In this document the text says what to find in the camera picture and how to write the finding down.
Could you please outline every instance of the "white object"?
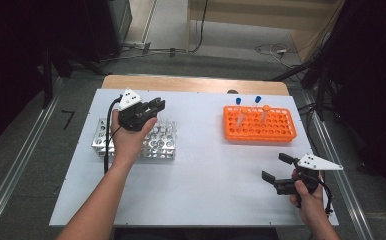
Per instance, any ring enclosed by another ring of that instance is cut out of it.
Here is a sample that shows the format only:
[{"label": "white object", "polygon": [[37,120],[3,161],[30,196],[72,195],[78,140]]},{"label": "white object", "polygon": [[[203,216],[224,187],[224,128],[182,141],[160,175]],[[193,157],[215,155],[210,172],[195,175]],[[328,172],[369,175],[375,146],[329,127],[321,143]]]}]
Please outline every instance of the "white object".
[{"label": "white object", "polygon": [[135,93],[133,90],[127,88],[122,95],[121,102],[119,103],[118,110],[122,111],[124,109],[127,109],[139,102],[141,102],[143,99]]},{"label": "white object", "polygon": [[[103,161],[91,147],[97,120],[121,90],[99,89],[71,160],[53,215],[52,226],[64,226],[103,177]],[[128,176],[115,226],[294,226],[303,225],[289,196],[277,195],[261,171],[290,178],[293,166],[278,160],[280,152],[303,156],[312,151],[293,98],[265,96],[270,106],[287,108],[297,137],[290,143],[235,143],[224,138],[223,108],[231,94],[137,91],[144,99],[161,97],[158,118],[177,123],[176,160],[138,159]],[[240,95],[245,102],[256,95]],[[329,220],[338,225],[335,213]]]},{"label": "white object", "polygon": [[313,170],[343,170],[343,166],[327,161],[312,154],[305,154],[298,162],[300,167]]}]

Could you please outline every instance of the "wire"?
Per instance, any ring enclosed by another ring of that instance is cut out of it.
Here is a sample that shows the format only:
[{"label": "wire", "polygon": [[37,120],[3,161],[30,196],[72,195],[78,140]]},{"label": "wire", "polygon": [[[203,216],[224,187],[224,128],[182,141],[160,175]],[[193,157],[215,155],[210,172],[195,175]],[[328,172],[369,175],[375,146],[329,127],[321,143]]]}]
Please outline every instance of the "wire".
[{"label": "wire", "polygon": [[112,133],[112,136],[111,136],[111,138],[109,139],[109,141],[112,140],[113,136],[115,136],[115,133],[117,133],[117,132],[119,131],[119,129],[121,129],[121,126],[119,126],[119,128],[118,128],[114,133]]},{"label": "wire", "polygon": [[119,96],[119,98],[113,100],[112,104],[109,106],[109,110],[108,110],[108,117],[106,119],[106,133],[105,133],[105,156],[103,157],[103,169],[104,169],[104,172],[105,174],[108,172],[108,169],[109,169],[109,142],[110,142],[110,139],[109,139],[109,127],[111,125],[111,114],[112,114],[112,109],[113,109],[113,106],[116,104],[116,103],[119,103],[122,99],[122,95]]},{"label": "wire", "polygon": [[302,52],[304,49],[310,47],[310,46],[312,45],[312,43],[314,43],[314,42],[321,36],[321,34],[323,34],[323,32],[325,32],[325,31],[327,30],[327,28],[328,28],[328,27],[330,26],[330,24],[332,23],[334,16],[336,16],[337,13],[339,12],[340,5],[341,5],[341,4],[337,5],[336,10],[334,10],[333,15],[331,15],[330,20],[328,21],[327,25],[323,28],[323,30],[320,31],[320,32],[318,33],[318,35],[317,35],[315,38],[313,38],[312,41],[311,41],[310,43],[308,43],[308,45],[306,45],[305,47],[303,47],[302,49],[300,49],[300,50],[298,51],[298,53],[300,53],[300,52]]},{"label": "wire", "polygon": [[330,188],[323,181],[321,181],[321,179],[319,179],[319,178],[314,178],[314,177],[308,176],[306,174],[302,175],[302,177],[308,178],[308,179],[310,179],[311,181],[314,181],[314,182],[318,182],[319,184],[321,184],[324,187],[324,191],[327,194],[327,205],[326,205],[326,208],[325,208],[325,213],[328,216],[330,213],[333,212],[333,210],[331,210],[331,200],[333,198],[333,195],[331,194]]},{"label": "wire", "polygon": [[[274,54],[274,52],[272,51],[272,48],[274,47],[274,46],[278,46],[278,45],[280,45],[280,44],[282,44],[282,45],[285,45],[286,46],[286,48],[280,48],[280,50],[286,50],[286,52],[284,52],[280,57],[277,57],[275,54]],[[263,47],[263,46],[270,46],[270,49],[269,49],[269,52],[270,53],[263,53],[262,51],[261,51],[261,47]],[[285,67],[287,67],[287,70],[289,70],[289,69],[292,69],[292,68],[294,68],[294,67],[298,67],[298,66],[304,66],[305,68],[306,68],[306,70],[310,70],[310,71],[316,71],[315,69],[312,69],[312,68],[309,68],[308,66],[306,66],[305,65],[305,63],[302,63],[302,64],[299,64],[299,65],[288,65],[288,64],[286,64],[285,62],[283,62],[282,60],[281,60],[281,58],[284,56],[284,54],[285,53],[298,53],[298,52],[289,52],[289,49],[290,49],[290,45],[289,44],[286,44],[286,43],[272,43],[272,44],[261,44],[261,45],[259,45],[259,46],[256,46],[255,47],[255,52],[257,52],[257,53],[259,53],[259,54],[262,54],[262,55],[271,55],[277,62],[279,62],[279,63],[281,63],[282,65],[284,65]]]},{"label": "wire", "polygon": [[202,46],[202,42],[203,42],[203,27],[205,25],[205,17],[206,17],[206,12],[208,9],[208,2],[209,2],[209,0],[206,0],[205,8],[204,8],[203,14],[202,14],[202,23],[200,26],[199,43],[197,44],[196,48],[193,51],[186,51],[185,49],[178,49],[178,48],[170,48],[170,49],[166,49],[166,48],[158,48],[158,49],[135,48],[137,50],[142,50],[142,51],[152,51],[152,53],[151,54],[138,55],[138,56],[131,56],[131,57],[122,57],[122,58],[116,58],[116,59],[130,59],[130,58],[136,58],[136,57],[146,57],[146,56],[151,56],[151,55],[155,55],[155,54],[167,54],[167,53],[184,53],[184,54],[196,53],[199,50],[199,48]]}]

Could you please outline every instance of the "blue cap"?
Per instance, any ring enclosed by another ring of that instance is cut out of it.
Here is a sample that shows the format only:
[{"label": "blue cap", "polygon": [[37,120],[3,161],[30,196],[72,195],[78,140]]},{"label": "blue cap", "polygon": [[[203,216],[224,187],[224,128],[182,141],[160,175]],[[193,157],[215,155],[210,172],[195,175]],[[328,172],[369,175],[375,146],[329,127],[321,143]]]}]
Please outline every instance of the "blue cap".
[{"label": "blue cap", "polygon": [[260,97],[260,96],[257,96],[257,97],[255,98],[255,102],[256,102],[256,103],[259,103],[259,101],[261,101],[261,97]]}]

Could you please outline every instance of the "black cable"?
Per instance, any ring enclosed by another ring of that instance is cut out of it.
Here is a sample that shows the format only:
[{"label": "black cable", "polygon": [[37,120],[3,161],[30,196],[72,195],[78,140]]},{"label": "black cable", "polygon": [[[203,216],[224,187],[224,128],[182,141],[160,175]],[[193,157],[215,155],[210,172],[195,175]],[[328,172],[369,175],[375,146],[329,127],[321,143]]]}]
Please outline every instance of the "black cable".
[{"label": "black cable", "polygon": [[322,33],[330,26],[330,24],[331,24],[331,22],[332,22],[334,16],[336,16],[336,14],[338,13],[338,11],[339,11],[339,9],[340,9],[340,6],[341,6],[341,4],[339,4],[339,5],[337,6],[336,10],[334,10],[333,15],[331,15],[330,20],[328,21],[327,25],[323,28],[323,30],[322,30],[320,33],[318,33],[318,35],[317,35],[314,39],[312,39],[312,41],[311,41],[310,43],[308,43],[308,45],[306,45],[306,46],[303,47],[301,50],[299,50],[298,53],[300,53],[300,52],[303,51],[304,49],[306,49],[306,48],[308,48],[309,46],[311,46],[311,44],[312,44],[313,42],[315,42],[315,41],[317,40],[317,38],[319,38],[319,37],[321,36],[321,34],[322,34]]},{"label": "black cable", "polygon": [[187,53],[187,54],[192,54],[192,53],[195,53],[199,50],[199,48],[202,46],[202,41],[203,41],[203,26],[205,25],[205,17],[206,17],[206,12],[207,12],[207,9],[208,9],[208,2],[209,0],[206,0],[205,2],[205,8],[203,9],[203,15],[202,15],[202,23],[201,23],[201,26],[200,26],[200,40],[199,40],[199,43],[197,44],[196,48],[193,50],[193,51],[186,51],[185,49],[179,49],[179,48],[169,48],[169,49],[166,49],[166,48],[151,48],[151,49],[142,49],[142,48],[136,48],[136,47],[133,47],[137,50],[146,50],[146,51],[153,51],[153,52],[164,52],[164,53],[174,53],[174,52],[178,52],[178,53]]},{"label": "black cable", "polygon": [[113,106],[116,103],[119,103],[121,101],[121,99],[122,99],[122,95],[120,95],[119,98],[113,100],[112,104],[109,106],[108,118],[106,119],[105,156],[103,157],[103,169],[104,169],[105,174],[108,172],[108,169],[109,169],[109,142],[110,142],[110,139],[109,139],[109,127],[111,125],[112,109],[113,109]]},{"label": "black cable", "polygon": [[331,200],[333,198],[333,195],[331,194],[330,188],[323,181],[321,181],[321,179],[319,179],[319,178],[314,178],[314,177],[308,176],[306,174],[303,174],[302,177],[308,178],[309,180],[314,181],[314,182],[318,182],[318,184],[321,184],[324,187],[324,190],[327,194],[327,204],[326,204],[326,208],[324,209],[324,211],[327,215],[332,213],[333,210],[331,210]]},{"label": "black cable", "polygon": [[115,133],[117,133],[117,132],[119,131],[119,129],[121,129],[121,126],[119,126],[119,128],[118,128],[114,133],[112,133],[112,136],[111,136],[111,138],[109,139],[109,141],[112,140],[113,136],[115,136]]}]

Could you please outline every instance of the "table surface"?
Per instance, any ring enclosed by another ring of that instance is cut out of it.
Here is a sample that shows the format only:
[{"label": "table surface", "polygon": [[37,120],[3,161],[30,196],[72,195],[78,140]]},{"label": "table surface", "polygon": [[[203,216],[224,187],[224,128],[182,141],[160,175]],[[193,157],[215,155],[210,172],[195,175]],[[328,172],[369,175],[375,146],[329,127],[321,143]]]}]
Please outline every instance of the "table surface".
[{"label": "table surface", "polygon": [[[283,83],[108,76],[102,86],[104,89],[99,89],[93,99],[50,225],[66,225],[103,176],[102,159],[91,147],[95,126],[99,118],[106,116],[107,105],[114,96],[127,87],[138,89],[136,92],[145,101],[157,96],[167,101],[163,111],[167,115],[163,116],[177,122],[176,158],[139,159],[135,163],[115,226],[303,224],[288,196],[278,196],[273,186],[260,178],[262,170],[277,178],[289,178],[293,168],[278,160],[278,153],[302,157],[311,149],[294,101],[287,96]],[[235,89],[240,94],[222,94],[227,89]],[[292,142],[239,143],[224,139],[222,107],[230,105],[237,96],[241,96],[242,101],[253,102],[255,94],[261,95],[262,101],[270,106],[291,111],[298,134]],[[206,131],[191,130],[199,128]],[[330,220],[338,224],[335,214]]]}]

